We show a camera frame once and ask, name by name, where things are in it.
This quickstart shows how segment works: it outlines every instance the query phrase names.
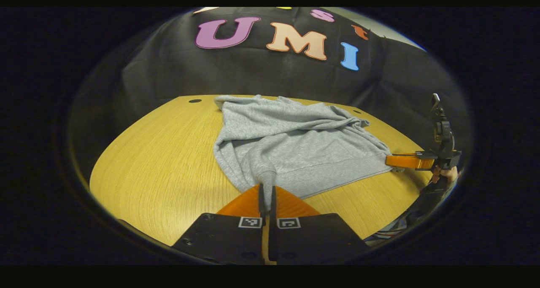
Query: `orange plastic part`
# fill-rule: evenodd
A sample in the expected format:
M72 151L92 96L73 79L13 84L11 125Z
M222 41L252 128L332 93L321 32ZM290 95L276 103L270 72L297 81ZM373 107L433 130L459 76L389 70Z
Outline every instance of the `orange plastic part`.
M313 207L283 188L276 186L275 195L277 218L320 215Z
M231 200L217 214L243 217L261 217L259 213L259 185L248 189Z
M386 156L386 165L393 167L430 169L434 162L434 159L418 159L414 154L407 156Z

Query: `purple letter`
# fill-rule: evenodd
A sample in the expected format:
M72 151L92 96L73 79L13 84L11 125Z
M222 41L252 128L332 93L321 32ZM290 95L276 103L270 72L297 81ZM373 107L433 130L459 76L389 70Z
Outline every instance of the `purple letter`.
M226 20L205 22L199 25L200 30L195 39L195 44L197 44L199 48L228 48L229 46L235 46L247 39L253 23L259 20L261 20L259 17L243 17L235 19L238 23L237 31L233 37L228 39L216 39L218 27L226 23Z

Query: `orange letter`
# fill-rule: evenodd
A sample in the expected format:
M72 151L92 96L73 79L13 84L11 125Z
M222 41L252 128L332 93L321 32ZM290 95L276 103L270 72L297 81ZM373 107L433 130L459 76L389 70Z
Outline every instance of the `orange letter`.
M364 31L364 29L362 29L362 27L359 27L357 25L352 25L354 27L354 31L356 32L356 34L358 36L360 36L361 38L364 38L365 40L369 40L367 37L366 37L366 34L368 34L366 31Z
M310 31L304 36L300 36L292 25L279 22L272 22L270 25L275 27L274 41L267 44L266 48L274 51L289 51L289 47L286 44L287 40L289 40L289 44L291 44L296 53L302 52L305 46L308 46L308 49L305 51L307 56L314 59L326 60L326 55L324 54L325 35Z

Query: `black cloth backdrop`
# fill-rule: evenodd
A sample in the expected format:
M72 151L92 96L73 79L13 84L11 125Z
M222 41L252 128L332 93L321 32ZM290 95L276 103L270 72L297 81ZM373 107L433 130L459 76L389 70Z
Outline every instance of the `black cloth backdrop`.
M473 148L471 114L457 81L427 52L363 27L369 40L355 34L358 25L332 13L334 22L313 17L320 8L218 8L183 13L138 34L110 53L91 73L73 108L71 140L86 179L100 154L135 121L177 96L262 94L352 105L385 121L424 149L436 148L429 100L437 92L451 121L459 167ZM230 38L235 19L260 17L248 38L229 48L195 44L199 25L226 19L216 38ZM272 51L272 22L293 25L300 35L326 35L320 61L304 54ZM358 71L343 67L341 42L358 48Z

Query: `wooden table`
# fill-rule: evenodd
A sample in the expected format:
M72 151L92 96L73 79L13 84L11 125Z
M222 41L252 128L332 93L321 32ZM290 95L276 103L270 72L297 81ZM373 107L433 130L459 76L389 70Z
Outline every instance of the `wooden table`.
M213 153L222 127L222 113L213 101L216 96L178 97L118 136L92 171L89 186L96 200L114 217L173 245L201 213L216 213L238 196L240 192L224 175ZM189 103L194 99L201 101ZM318 103L292 99L306 105ZM360 109L326 105L336 105L370 121L371 126L365 129L386 143L392 153L422 150ZM361 238L366 238L403 213L426 186L430 174L413 170L388 172L312 196L305 202L320 213L339 213Z

